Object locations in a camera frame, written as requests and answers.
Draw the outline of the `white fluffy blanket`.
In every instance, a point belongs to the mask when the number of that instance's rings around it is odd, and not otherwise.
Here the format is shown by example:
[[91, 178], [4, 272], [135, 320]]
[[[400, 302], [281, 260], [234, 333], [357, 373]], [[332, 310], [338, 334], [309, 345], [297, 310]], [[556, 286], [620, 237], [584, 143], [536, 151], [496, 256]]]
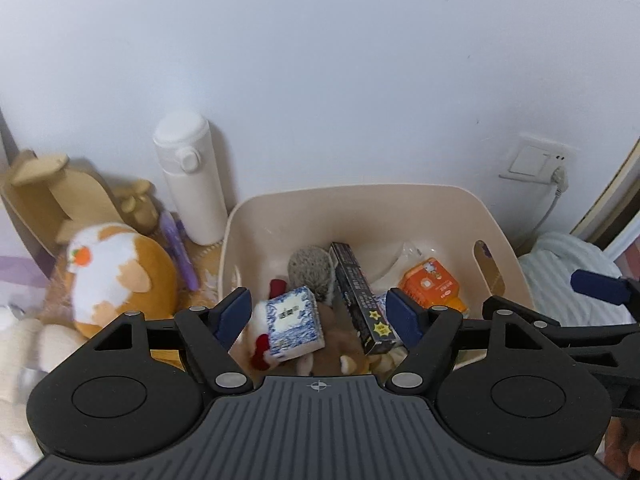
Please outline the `white fluffy blanket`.
[[64, 325], [44, 324], [20, 309], [1, 308], [1, 477], [16, 479], [42, 453], [29, 428], [26, 403], [40, 380], [86, 338]]

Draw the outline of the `white wall socket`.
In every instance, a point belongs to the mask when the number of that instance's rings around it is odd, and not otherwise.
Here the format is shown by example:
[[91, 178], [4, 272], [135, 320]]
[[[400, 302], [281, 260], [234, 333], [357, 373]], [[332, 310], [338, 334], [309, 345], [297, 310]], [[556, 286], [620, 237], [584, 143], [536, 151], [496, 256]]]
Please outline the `white wall socket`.
[[574, 146], [521, 133], [514, 147], [506, 154], [499, 177], [504, 180], [550, 185], [555, 170], [566, 167], [577, 153], [578, 149]]

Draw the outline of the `clear plastic packet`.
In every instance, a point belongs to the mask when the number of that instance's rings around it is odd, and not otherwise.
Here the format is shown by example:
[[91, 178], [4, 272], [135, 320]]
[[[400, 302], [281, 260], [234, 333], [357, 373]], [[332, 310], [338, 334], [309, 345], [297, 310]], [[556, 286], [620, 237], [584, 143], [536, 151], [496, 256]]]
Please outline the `clear plastic packet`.
[[392, 265], [370, 285], [375, 295], [385, 294], [400, 285], [405, 274], [423, 261], [423, 254], [415, 244], [405, 242]]

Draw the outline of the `long black box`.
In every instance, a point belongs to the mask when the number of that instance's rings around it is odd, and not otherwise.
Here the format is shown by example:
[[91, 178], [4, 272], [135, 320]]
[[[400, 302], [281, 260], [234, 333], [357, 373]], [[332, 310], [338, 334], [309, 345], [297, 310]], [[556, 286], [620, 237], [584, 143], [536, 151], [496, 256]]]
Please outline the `long black box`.
[[399, 339], [373, 295], [352, 248], [346, 243], [332, 242], [329, 254], [338, 290], [363, 352], [367, 356], [389, 352], [399, 344]]

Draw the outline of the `brown plush toy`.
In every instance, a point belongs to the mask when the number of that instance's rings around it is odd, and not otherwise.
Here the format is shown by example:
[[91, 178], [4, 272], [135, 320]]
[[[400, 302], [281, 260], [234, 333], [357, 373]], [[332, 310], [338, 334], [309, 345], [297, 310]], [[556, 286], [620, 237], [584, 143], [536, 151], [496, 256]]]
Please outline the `brown plush toy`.
[[324, 347], [301, 356], [295, 362], [297, 376], [352, 376], [370, 372], [357, 333], [338, 325], [332, 308], [318, 304]]

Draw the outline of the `small wooden figurine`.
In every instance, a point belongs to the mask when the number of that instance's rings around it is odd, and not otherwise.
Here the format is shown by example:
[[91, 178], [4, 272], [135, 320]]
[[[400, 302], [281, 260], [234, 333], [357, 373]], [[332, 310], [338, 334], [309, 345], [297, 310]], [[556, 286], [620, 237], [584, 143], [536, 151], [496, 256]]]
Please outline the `small wooden figurine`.
[[114, 189], [122, 218], [144, 235], [152, 233], [158, 225], [158, 211], [151, 198], [152, 183], [145, 179]]

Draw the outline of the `orange plastic bottle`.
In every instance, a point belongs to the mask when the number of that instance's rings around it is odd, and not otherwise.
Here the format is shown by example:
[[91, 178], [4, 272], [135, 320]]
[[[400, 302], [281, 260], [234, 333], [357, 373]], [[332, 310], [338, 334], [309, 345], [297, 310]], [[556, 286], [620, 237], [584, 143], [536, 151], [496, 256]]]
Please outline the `orange plastic bottle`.
[[399, 288], [423, 309], [444, 306], [463, 314], [468, 312], [459, 296], [458, 281], [436, 258], [428, 258], [408, 270]]

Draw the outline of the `grey furry toy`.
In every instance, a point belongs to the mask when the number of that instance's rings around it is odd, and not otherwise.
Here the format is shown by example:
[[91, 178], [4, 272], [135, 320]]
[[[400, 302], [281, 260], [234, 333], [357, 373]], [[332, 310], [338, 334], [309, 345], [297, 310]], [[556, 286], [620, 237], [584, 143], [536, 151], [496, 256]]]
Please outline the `grey furry toy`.
[[330, 254], [316, 246], [296, 250], [288, 260], [288, 284], [292, 288], [306, 286], [320, 304], [331, 307], [336, 277]]

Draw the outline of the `orange white plush toy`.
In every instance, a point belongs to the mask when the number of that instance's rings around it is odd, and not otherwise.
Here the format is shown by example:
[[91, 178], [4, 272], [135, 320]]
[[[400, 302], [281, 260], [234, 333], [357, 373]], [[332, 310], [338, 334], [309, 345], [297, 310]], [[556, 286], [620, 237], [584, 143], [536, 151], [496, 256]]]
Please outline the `orange white plush toy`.
[[163, 320], [178, 310], [178, 275], [168, 253], [123, 223], [88, 226], [73, 236], [65, 285], [74, 325], [87, 338], [128, 311]]

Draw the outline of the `blue white tissue pack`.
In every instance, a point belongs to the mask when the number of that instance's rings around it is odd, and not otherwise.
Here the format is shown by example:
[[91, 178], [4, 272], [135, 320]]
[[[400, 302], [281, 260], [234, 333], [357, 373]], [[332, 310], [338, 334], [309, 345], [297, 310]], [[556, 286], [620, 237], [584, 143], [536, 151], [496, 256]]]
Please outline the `blue white tissue pack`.
[[299, 287], [266, 303], [270, 354], [278, 362], [306, 356], [326, 345], [316, 297]]

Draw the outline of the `purple pen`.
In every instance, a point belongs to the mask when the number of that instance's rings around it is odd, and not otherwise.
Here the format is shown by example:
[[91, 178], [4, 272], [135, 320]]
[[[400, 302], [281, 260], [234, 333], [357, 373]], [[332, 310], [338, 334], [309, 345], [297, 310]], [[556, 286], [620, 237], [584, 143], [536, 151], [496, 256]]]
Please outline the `purple pen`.
[[167, 210], [160, 213], [160, 232], [168, 244], [170, 254], [174, 257], [174, 261], [180, 272], [180, 275], [186, 284], [186, 288], [190, 292], [196, 292], [200, 288], [198, 274], [194, 265], [186, 251], [186, 245], [183, 244], [180, 230], [175, 222], [174, 216]]

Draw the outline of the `wooden phone stand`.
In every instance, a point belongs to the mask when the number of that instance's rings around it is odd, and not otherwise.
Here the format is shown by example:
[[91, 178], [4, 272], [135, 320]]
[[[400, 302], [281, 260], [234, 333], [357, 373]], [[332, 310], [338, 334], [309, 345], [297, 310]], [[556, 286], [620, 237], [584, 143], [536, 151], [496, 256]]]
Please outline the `wooden phone stand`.
[[18, 224], [51, 256], [87, 226], [124, 221], [102, 180], [72, 165], [65, 154], [22, 151], [2, 177], [1, 196]]

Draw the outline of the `red white plush toy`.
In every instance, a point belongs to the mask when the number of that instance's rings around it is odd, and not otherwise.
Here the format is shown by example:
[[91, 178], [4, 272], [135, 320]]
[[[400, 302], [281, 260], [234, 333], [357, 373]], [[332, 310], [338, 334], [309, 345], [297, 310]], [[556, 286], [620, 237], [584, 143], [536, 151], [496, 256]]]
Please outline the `red white plush toy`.
[[267, 300], [262, 300], [254, 305], [250, 320], [236, 341], [239, 361], [250, 372], [265, 373], [279, 365], [271, 354], [267, 304]]

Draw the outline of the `beige plastic storage bin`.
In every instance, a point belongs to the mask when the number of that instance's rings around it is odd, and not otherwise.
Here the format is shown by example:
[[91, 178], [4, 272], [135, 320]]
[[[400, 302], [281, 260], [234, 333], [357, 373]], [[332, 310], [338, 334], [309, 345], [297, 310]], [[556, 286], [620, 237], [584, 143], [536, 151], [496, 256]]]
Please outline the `beige plastic storage bin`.
[[404, 244], [413, 244], [459, 282], [472, 318], [480, 318], [491, 295], [534, 305], [518, 259], [484, 203], [463, 188], [432, 184], [308, 188], [240, 203], [222, 244], [219, 295], [244, 286], [253, 300], [264, 300], [293, 252], [333, 242], [349, 244], [368, 282], [392, 266]]

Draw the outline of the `white thermos bottle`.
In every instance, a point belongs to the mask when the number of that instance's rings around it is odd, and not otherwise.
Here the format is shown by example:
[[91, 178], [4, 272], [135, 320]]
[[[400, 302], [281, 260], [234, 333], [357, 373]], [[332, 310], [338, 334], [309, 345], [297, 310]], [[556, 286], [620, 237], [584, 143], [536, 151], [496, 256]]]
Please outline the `white thermos bottle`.
[[218, 243], [228, 212], [208, 120], [190, 110], [171, 113], [155, 128], [153, 142], [186, 235], [201, 246]]

